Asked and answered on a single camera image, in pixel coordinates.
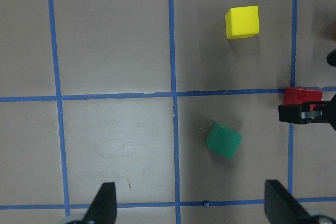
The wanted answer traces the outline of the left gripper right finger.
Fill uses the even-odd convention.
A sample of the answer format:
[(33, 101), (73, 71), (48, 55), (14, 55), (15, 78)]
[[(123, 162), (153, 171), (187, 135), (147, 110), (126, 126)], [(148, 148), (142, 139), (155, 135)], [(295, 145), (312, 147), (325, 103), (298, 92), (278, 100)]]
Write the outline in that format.
[(311, 223), (308, 212), (275, 179), (265, 181), (264, 212), (270, 223)]

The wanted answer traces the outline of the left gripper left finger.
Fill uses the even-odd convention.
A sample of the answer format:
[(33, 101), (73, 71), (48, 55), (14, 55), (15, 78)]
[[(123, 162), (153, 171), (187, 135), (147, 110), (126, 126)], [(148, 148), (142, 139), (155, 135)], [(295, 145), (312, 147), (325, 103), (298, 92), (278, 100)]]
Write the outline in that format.
[(115, 223), (117, 199), (115, 183), (103, 183), (83, 217), (83, 223)]

